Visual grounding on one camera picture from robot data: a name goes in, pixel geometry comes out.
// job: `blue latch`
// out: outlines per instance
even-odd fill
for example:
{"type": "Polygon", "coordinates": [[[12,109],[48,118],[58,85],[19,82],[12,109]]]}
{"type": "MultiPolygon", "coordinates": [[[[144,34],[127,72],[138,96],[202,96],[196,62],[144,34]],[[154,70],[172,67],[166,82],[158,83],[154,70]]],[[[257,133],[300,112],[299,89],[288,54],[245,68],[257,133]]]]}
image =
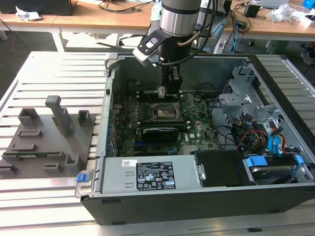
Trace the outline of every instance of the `blue latch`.
{"type": "Polygon", "coordinates": [[[89,174],[78,174],[77,175],[77,183],[88,183],[89,182],[89,174]]]}
{"type": "Polygon", "coordinates": [[[250,156],[246,159],[248,167],[253,166],[268,166],[266,158],[264,156],[250,156]]]}
{"type": "Polygon", "coordinates": [[[304,163],[304,160],[303,160],[303,158],[300,155],[296,155],[295,156],[295,160],[299,164],[299,166],[304,163]]]}

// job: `white paper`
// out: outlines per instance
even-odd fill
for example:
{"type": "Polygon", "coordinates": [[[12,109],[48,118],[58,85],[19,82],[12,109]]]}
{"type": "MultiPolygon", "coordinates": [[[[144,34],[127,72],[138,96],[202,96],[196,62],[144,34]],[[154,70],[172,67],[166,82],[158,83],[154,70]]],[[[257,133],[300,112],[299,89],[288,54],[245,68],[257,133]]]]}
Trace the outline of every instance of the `white paper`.
{"type": "Polygon", "coordinates": [[[31,20],[38,20],[41,19],[41,17],[39,16],[39,14],[37,12],[27,12],[27,11],[23,11],[21,9],[19,9],[17,6],[16,8],[16,15],[23,21],[31,21],[31,20]]]}
{"type": "Polygon", "coordinates": [[[302,17],[305,17],[307,15],[306,12],[302,12],[302,11],[295,11],[292,13],[292,15],[290,16],[290,18],[294,19],[294,20],[299,20],[302,17]]]}

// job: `metal cylinder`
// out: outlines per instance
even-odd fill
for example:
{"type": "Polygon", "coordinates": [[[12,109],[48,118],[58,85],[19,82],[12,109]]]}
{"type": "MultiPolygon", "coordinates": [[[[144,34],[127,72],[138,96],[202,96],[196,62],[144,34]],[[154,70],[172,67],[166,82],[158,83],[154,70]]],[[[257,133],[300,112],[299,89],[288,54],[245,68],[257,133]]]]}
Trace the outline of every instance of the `metal cylinder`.
{"type": "Polygon", "coordinates": [[[160,26],[169,35],[185,37],[193,33],[201,0],[163,0],[160,26]]]}

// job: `metal bracket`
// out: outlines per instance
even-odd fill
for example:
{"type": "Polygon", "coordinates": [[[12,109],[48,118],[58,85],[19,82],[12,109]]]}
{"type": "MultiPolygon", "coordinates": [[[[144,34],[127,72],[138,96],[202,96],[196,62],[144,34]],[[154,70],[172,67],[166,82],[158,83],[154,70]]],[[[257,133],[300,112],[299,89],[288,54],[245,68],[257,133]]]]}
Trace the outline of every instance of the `metal bracket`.
{"type": "Polygon", "coordinates": [[[159,45],[170,37],[172,36],[166,34],[163,30],[158,29],[141,41],[138,50],[146,56],[150,55],[159,47],[159,45]]]}

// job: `robotic arm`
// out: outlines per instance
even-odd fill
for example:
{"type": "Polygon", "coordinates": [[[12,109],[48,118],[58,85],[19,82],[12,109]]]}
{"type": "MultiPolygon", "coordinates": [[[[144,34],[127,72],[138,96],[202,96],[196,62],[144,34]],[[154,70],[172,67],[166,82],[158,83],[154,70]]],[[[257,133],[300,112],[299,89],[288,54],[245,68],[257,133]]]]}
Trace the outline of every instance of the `robotic arm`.
{"type": "Polygon", "coordinates": [[[182,84],[180,64],[196,56],[212,37],[215,16],[221,10],[224,11],[223,2],[224,0],[162,0],[153,7],[150,33],[133,54],[144,66],[152,64],[162,67],[162,86],[158,89],[161,97],[178,93],[182,84]],[[195,40],[201,46],[190,54],[195,40]]]}

